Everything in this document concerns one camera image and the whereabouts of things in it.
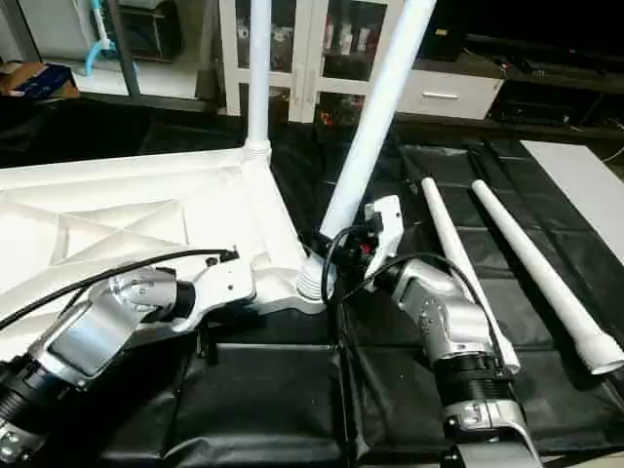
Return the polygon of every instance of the white cylinder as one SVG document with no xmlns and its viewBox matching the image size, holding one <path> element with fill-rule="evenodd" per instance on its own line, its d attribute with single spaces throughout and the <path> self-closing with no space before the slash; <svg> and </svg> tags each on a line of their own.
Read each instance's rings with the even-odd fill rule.
<svg viewBox="0 0 624 468">
<path fill-rule="evenodd" d="M 94 8 L 94 18 L 96 19 L 97 34 L 99 34 L 101 48 L 103 51 L 108 51 L 110 49 L 110 39 L 108 38 L 106 27 L 104 26 L 104 19 L 101 15 L 101 7 Z"/>
<path fill-rule="evenodd" d="M 520 370 L 518 355 L 516 355 L 513 345 L 501 331 L 498 326 L 498 322 L 496 322 L 496 317 L 489 306 L 488 297 L 481 286 L 479 278 L 477 278 L 475 269 L 470 262 L 470 258 L 468 258 L 468 254 L 461 243 L 461 239 L 459 239 L 457 229 L 455 229 L 455 225 L 452 223 L 449 211 L 447 210 L 447 206 L 445 205 L 442 195 L 438 190 L 436 182 L 433 178 L 427 177 L 422 180 L 421 185 L 425 194 L 427 206 L 429 207 L 429 212 L 431 212 L 431 217 L 433 217 L 433 222 L 436 226 L 438 237 L 440 238 L 440 243 L 445 251 L 445 256 L 457 265 L 466 275 L 466 278 L 474 288 L 479 301 L 484 307 L 484 312 L 487 315 L 494 337 L 500 346 L 500 352 L 502 354 L 502 360 L 505 367 L 511 373 L 517 373 Z M 457 283 L 463 288 L 466 297 L 475 302 L 476 298 L 472 297 L 470 291 L 466 288 L 461 278 L 459 278 L 454 272 L 451 272 L 451 274 Z"/>
<path fill-rule="evenodd" d="M 271 0 L 252 0 L 250 31 L 249 124 L 246 145 L 268 149 L 269 68 L 271 63 Z"/>
<path fill-rule="evenodd" d="M 532 243 L 515 219 L 505 210 L 489 187 L 477 180 L 472 184 L 477 197 L 500 229 L 531 278 L 574 340 L 576 351 L 592 374 L 615 371 L 624 365 L 624 352 L 606 334 L 578 298 Z"/>
<path fill-rule="evenodd" d="M 435 5 L 407 0 L 403 7 L 321 225 L 329 238 L 353 223 Z M 314 300 L 321 297 L 318 261 L 310 256 L 297 282 L 299 292 Z"/>
</svg>

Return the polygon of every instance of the white drawer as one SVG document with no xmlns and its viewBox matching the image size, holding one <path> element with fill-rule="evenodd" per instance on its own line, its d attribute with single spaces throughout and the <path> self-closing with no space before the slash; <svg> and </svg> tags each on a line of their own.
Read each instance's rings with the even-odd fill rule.
<svg viewBox="0 0 624 468">
<path fill-rule="evenodd" d="M 485 119 L 502 80 L 414 70 L 399 112 Z"/>
</svg>

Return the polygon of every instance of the cardboard box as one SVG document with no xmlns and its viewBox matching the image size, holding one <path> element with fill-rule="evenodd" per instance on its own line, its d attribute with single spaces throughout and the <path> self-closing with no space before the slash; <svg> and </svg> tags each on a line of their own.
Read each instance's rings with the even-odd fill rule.
<svg viewBox="0 0 624 468">
<path fill-rule="evenodd" d="M 41 62 L 10 62 L 0 67 L 0 95 L 17 98 L 79 98 L 71 69 Z"/>
</svg>

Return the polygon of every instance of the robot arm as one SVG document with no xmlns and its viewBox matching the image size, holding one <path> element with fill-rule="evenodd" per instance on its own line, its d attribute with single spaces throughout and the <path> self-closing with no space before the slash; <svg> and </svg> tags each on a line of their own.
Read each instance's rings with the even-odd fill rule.
<svg viewBox="0 0 624 468">
<path fill-rule="evenodd" d="M 512 376 L 490 345 L 481 306 L 469 301 L 450 275 L 420 260 L 391 269 L 375 284 L 420 330 L 444 408 L 445 435 L 455 444 L 443 466 L 540 467 Z"/>
<path fill-rule="evenodd" d="M 30 458 L 64 404 L 93 385 L 143 324 L 189 332 L 210 310 L 253 297 L 252 271 L 242 259 L 213 265 L 193 283 L 171 269 L 143 267 L 94 284 L 24 355 L 0 368 L 0 461 Z"/>
</svg>

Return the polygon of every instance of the black tarp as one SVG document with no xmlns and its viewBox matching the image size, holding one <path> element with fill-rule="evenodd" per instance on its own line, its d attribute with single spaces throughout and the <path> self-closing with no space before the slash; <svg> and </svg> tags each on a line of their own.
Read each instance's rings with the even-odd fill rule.
<svg viewBox="0 0 624 468">
<path fill-rule="evenodd" d="M 236 119 L 87 101 L 32 115 L 31 129 L 23 112 L 18 131 L 10 119 L 0 122 L 4 166 L 216 149 L 240 144 L 245 134 Z M 106 132 L 117 137 L 95 144 L 99 139 L 87 128 L 94 119 L 105 120 Z M 272 170 L 292 219 L 301 231 L 314 228 L 352 131 L 290 125 L 272 134 Z M 624 449 L 624 374 L 585 371 L 468 184 L 478 176 L 492 186 L 599 323 L 624 343 L 622 265 L 518 142 L 431 141 L 395 126 L 368 197 L 400 196 L 403 253 L 440 251 L 419 190 L 423 176 L 438 181 L 501 327 L 519 351 L 518 394 L 539 449 Z M 380 293 L 356 295 L 347 311 L 358 343 L 350 358 L 336 347 L 333 313 L 295 311 L 244 316 L 214 329 L 221 345 L 209 363 L 197 356 L 193 335 L 135 350 L 59 422 L 37 465 L 347 466 L 349 459 L 435 459 L 447 443 L 433 378 L 417 359 L 413 324 Z"/>
</svg>

